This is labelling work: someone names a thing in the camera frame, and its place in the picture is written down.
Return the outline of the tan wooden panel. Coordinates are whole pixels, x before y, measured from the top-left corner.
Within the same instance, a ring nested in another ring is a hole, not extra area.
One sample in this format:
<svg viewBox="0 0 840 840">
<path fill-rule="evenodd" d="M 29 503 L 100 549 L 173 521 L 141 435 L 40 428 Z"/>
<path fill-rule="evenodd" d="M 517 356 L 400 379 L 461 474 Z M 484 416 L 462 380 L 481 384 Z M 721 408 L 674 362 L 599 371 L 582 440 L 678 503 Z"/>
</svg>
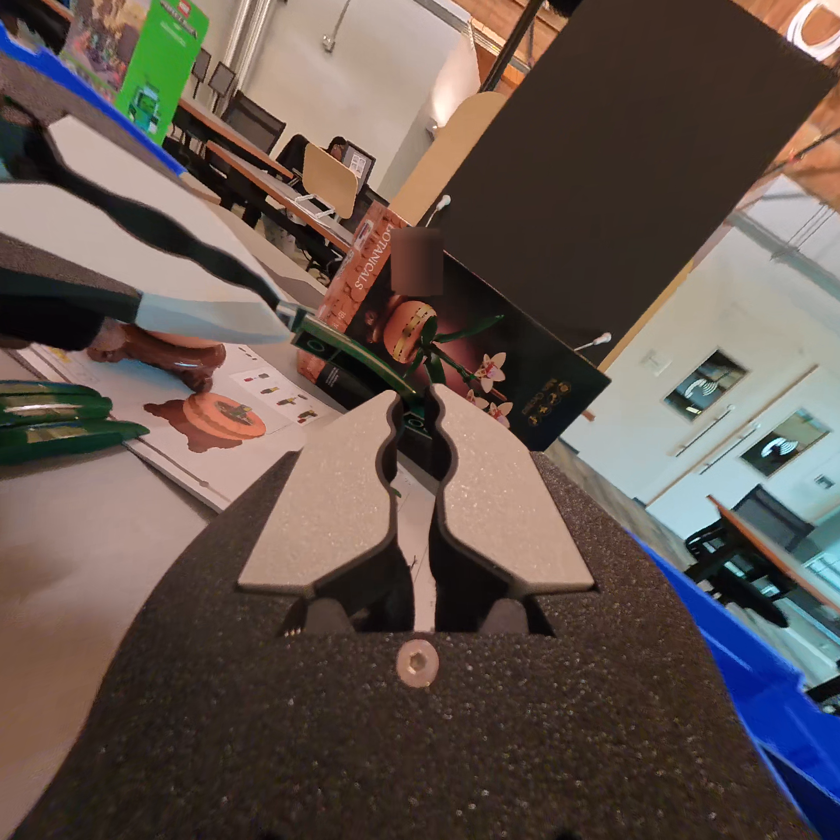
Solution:
<svg viewBox="0 0 840 840">
<path fill-rule="evenodd" d="M 301 180 L 305 198 L 323 205 L 315 218 L 352 216 L 359 190 L 356 174 L 314 143 L 308 143 L 304 151 Z"/>
</svg>

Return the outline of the black board panel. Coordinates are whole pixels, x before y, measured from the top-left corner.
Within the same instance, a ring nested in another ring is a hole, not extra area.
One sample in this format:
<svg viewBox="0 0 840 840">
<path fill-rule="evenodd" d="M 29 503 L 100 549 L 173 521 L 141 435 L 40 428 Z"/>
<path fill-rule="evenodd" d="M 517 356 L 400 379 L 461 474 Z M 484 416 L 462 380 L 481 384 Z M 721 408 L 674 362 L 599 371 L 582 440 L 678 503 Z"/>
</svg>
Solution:
<svg viewBox="0 0 840 840">
<path fill-rule="evenodd" d="M 606 370 L 837 83 L 735 2 L 579 2 L 443 188 L 447 297 Z"/>
</svg>

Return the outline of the black mesh office chair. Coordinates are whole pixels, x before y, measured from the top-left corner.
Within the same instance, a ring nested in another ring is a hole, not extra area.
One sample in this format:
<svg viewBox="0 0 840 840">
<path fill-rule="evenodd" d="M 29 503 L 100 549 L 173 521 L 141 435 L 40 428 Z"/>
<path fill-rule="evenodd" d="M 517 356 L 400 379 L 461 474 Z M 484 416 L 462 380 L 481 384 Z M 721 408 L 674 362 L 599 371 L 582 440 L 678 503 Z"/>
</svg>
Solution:
<svg viewBox="0 0 840 840">
<path fill-rule="evenodd" d="M 241 90 L 231 97 L 222 121 L 266 154 L 272 152 L 287 126 Z"/>
</svg>

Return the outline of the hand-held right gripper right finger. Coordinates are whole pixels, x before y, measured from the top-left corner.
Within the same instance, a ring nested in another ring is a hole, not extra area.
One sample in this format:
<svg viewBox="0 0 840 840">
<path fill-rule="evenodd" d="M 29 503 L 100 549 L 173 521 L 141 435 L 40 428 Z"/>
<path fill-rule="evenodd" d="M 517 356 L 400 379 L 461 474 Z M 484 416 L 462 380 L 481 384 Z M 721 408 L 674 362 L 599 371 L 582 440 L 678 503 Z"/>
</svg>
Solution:
<svg viewBox="0 0 840 840">
<path fill-rule="evenodd" d="M 510 598 L 595 587 L 526 447 L 445 385 L 427 391 L 439 484 L 429 559 L 451 591 Z"/>
</svg>

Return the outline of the grey desk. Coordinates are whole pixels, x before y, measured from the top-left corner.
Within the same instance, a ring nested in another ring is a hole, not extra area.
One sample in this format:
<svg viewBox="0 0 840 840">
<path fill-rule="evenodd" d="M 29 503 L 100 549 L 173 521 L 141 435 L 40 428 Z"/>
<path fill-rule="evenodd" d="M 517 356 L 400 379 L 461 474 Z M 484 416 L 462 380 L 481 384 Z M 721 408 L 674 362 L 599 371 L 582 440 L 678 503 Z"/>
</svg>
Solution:
<svg viewBox="0 0 840 840">
<path fill-rule="evenodd" d="M 2 470 L 1 836 L 77 739 L 150 593 L 216 512 L 124 447 Z"/>
</svg>

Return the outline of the long green leaf piece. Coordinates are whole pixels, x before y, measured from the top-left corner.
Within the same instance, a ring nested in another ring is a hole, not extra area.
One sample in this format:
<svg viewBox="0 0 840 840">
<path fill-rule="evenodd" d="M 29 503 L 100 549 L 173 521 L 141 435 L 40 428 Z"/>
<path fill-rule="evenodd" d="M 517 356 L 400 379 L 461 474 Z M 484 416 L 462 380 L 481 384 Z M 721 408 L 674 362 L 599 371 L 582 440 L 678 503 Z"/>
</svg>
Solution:
<svg viewBox="0 0 840 840">
<path fill-rule="evenodd" d="M 424 396 L 375 353 L 320 321 L 305 308 L 285 317 L 291 343 L 322 362 L 312 376 L 316 386 L 350 411 L 386 391 L 402 400 L 405 436 L 430 438 L 424 416 Z"/>
</svg>

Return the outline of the green toy box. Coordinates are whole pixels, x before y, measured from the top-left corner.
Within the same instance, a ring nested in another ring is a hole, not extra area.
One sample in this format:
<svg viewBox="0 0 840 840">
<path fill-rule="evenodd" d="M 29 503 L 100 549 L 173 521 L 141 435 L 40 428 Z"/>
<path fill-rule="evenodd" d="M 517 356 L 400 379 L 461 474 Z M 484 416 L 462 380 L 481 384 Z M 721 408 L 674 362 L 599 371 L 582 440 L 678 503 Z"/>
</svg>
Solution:
<svg viewBox="0 0 840 840">
<path fill-rule="evenodd" d="M 59 55 L 162 146 L 208 29 L 194 1 L 77 1 Z"/>
</svg>

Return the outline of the phone sign window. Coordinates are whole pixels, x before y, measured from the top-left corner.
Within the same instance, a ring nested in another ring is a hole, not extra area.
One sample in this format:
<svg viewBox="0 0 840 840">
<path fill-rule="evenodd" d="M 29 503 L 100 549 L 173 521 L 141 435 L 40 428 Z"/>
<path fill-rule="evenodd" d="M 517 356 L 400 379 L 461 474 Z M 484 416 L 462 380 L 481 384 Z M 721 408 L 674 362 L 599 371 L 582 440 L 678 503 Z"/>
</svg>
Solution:
<svg viewBox="0 0 840 840">
<path fill-rule="evenodd" d="M 831 432 L 813 414 L 798 408 L 747 448 L 740 459 L 763 478 L 770 478 Z"/>
<path fill-rule="evenodd" d="M 663 404 L 694 422 L 749 373 L 749 368 L 730 355 L 715 350 L 665 395 Z"/>
</svg>

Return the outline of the dark green curved leaf piece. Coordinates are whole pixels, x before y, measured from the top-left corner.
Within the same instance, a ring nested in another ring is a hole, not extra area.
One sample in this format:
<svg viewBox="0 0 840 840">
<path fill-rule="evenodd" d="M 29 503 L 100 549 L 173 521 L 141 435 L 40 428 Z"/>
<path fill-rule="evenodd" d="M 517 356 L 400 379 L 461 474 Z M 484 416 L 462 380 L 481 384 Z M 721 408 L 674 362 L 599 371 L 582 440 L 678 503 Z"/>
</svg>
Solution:
<svg viewBox="0 0 840 840">
<path fill-rule="evenodd" d="M 86 419 L 1 430 L 1 466 L 20 466 L 65 455 L 89 455 L 150 433 L 134 422 Z"/>
<path fill-rule="evenodd" d="M 63 400 L 71 398 L 100 397 L 96 390 L 67 382 L 53 381 L 1 381 L 1 396 L 35 396 L 47 398 L 56 396 Z"/>
<path fill-rule="evenodd" d="M 2 395 L 1 428 L 107 419 L 112 402 L 96 395 Z"/>
</svg>

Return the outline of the white instruction booklet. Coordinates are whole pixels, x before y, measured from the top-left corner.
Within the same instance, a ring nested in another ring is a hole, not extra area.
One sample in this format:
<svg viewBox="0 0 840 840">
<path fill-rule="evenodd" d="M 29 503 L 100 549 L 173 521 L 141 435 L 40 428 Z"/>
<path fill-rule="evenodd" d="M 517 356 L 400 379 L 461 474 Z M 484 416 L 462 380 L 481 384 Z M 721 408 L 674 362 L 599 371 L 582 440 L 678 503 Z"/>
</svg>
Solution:
<svg viewBox="0 0 840 840">
<path fill-rule="evenodd" d="M 227 357 L 208 394 L 193 392 L 170 373 L 136 360 L 99 363 L 86 352 L 36 345 L 18 362 L 51 382 L 93 388 L 112 400 L 112 418 L 150 433 L 126 445 L 214 512 L 224 511 L 281 456 L 300 450 L 344 410 L 296 372 L 288 344 L 251 349 L 225 345 Z M 107 539 L 139 548 L 151 534 L 171 543 L 185 534 L 186 502 L 174 490 L 152 489 L 126 455 L 57 458 L 3 480 L 2 538 L 28 546 L 38 561 L 91 560 Z"/>
</svg>

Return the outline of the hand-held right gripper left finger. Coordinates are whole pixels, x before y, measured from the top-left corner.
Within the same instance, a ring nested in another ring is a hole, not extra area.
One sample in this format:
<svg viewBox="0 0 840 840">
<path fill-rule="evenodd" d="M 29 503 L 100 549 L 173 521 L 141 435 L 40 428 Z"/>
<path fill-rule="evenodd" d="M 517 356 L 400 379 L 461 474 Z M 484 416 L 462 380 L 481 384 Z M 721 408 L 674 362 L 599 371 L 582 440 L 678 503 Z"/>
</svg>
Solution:
<svg viewBox="0 0 840 840">
<path fill-rule="evenodd" d="M 392 490 L 402 418 L 389 390 L 310 436 L 238 577 L 242 590 L 413 600 Z"/>
</svg>

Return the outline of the peach pot on brown base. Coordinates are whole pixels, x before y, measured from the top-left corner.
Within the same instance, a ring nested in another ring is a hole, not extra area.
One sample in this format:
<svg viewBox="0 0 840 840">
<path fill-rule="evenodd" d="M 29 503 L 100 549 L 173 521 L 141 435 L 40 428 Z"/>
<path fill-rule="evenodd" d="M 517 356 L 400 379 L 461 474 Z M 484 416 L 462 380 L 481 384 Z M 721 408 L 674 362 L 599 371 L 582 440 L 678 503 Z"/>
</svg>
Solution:
<svg viewBox="0 0 840 840">
<path fill-rule="evenodd" d="M 106 321 L 86 354 L 99 363 L 138 361 L 172 374 L 194 393 L 212 389 L 214 373 L 226 361 L 222 343 L 173 343 L 129 323 Z"/>
</svg>

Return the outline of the long wooden office table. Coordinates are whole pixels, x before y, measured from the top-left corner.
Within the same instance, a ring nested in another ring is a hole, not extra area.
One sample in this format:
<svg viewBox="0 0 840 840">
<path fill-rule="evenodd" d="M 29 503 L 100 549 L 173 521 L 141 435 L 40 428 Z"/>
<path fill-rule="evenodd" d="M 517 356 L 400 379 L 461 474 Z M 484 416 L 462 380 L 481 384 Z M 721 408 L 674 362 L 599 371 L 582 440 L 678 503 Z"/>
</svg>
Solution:
<svg viewBox="0 0 840 840">
<path fill-rule="evenodd" d="M 288 210 L 294 217 L 302 220 L 305 225 L 312 228 L 320 236 L 326 238 L 341 253 L 346 254 L 352 249 L 354 242 L 352 234 L 329 216 L 317 217 L 317 208 L 312 202 L 306 201 L 288 184 L 266 171 L 260 170 L 215 142 L 208 142 L 206 150 L 224 161 L 230 167 L 231 172 L 238 174 L 240 181 L 247 181 L 253 185 L 254 189 L 270 196 L 272 201 Z"/>
<path fill-rule="evenodd" d="M 804 591 L 809 592 L 819 603 L 839 614 L 839 590 L 822 576 L 796 559 L 778 543 L 749 525 L 738 513 L 726 508 L 717 498 L 707 495 L 709 502 L 719 511 L 724 527 L 728 531 L 735 553 L 748 551 L 771 564 Z"/>
</svg>

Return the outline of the tan wooden board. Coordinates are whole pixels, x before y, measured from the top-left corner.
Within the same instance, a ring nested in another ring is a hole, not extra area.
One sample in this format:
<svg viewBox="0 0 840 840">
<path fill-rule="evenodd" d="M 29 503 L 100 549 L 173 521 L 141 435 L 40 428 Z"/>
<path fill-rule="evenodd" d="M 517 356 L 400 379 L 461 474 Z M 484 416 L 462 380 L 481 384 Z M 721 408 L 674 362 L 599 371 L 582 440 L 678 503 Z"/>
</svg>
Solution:
<svg viewBox="0 0 840 840">
<path fill-rule="evenodd" d="M 399 192 L 390 201 L 389 211 L 404 226 L 420 225 L 446 193 L 446 187 L 480 137 L 504 107 L 508 97 L 497 91 L 484 91 L 463 100 L 415 165 Z"/>
</svg>

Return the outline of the black stand pole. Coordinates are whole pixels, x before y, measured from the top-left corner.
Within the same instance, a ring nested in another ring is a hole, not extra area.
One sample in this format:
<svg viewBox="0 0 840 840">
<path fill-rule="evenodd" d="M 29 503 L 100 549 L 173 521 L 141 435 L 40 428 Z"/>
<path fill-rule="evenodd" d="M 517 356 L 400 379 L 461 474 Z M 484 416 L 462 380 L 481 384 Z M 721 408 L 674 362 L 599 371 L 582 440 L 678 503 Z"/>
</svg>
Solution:
<svg viewBox="0 0 840 840">
<path fill-rule="evenodd" d="M 508 82 L 513 87 L 518 86 L 532 69 L 532 42 L 534 25 L 539 10 L 544 6 L 544 2 L 529 1 L 526 3 L 521 11 L 521 15 L 514 25 L 511 34 L 507 37 L 504 43 L 500 46 L 498 53 L 493 59 L 486 77 L 480 82 L 479 92 L 495 91 L 501 81 L 504 81 L 506 73 L 511 65 L 513 69 L 519 74 L 513 82 Z M 527 55 L 525 60 L 516 58 L 516 53 L 522 41 L 527 42 Z"/>
</svg>

